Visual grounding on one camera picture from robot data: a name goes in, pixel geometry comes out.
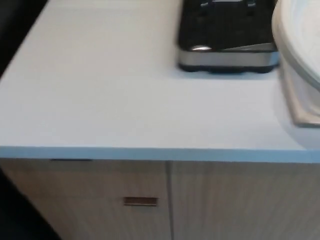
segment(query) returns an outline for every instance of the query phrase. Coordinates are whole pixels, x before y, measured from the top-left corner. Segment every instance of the stainless steel base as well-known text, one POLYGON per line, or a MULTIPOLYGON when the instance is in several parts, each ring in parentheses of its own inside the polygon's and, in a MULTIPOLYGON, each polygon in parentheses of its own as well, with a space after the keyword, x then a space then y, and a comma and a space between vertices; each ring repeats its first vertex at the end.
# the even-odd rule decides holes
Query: stainless steel base
POLYGON ((196 67, 271 67, 278 65, 278 52, 198 52, 178 50, 178 63, 196 67))

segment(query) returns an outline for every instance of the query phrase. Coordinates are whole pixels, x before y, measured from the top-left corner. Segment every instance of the metal handle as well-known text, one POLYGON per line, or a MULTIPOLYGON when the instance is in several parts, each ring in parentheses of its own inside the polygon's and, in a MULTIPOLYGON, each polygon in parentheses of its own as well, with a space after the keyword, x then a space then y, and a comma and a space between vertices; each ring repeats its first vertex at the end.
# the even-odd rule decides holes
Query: metal handle
POLYGON ((124 206, 156 207, 158 205, 158 198, 126 196, 123 198, 123 205, 124 206))

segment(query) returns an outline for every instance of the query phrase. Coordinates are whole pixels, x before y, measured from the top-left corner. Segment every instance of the container lid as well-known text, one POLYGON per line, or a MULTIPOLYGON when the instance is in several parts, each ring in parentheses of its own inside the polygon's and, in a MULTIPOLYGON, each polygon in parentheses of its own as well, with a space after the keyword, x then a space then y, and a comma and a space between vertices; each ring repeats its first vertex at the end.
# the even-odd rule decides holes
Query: container lid
POLYGON ((320 0, 279 0, 272 29, 288 63, 320 91, 320 0))

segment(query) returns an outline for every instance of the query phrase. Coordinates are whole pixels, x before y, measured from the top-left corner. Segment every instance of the cabinet door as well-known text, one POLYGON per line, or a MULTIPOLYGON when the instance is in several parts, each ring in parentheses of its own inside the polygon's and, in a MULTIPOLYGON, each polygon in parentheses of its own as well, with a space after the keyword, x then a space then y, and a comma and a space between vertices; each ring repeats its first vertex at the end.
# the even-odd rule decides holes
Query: cabinet door
POLYGON ((0 166, 63 240, 171 239, 165 162, 3 159, 0 166), (154 199, 156 206, 136 206, 154 199))
POLYGON ((170 240, 168 203, 125 206, 121 199, 33 198, 62 240, 170 240))
POLYGON ((175 240, 320 239, 320 165, 174 162, 175 240))

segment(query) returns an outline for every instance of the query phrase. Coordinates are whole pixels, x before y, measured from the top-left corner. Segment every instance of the light blue countertop edge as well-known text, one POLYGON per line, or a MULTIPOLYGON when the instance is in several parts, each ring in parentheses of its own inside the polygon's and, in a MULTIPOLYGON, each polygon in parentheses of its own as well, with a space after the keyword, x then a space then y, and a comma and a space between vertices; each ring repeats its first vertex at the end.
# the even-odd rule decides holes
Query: light blue countertop edge
POLYGON ((0 146, 0 158, 320 163, 320 150, 0 146))

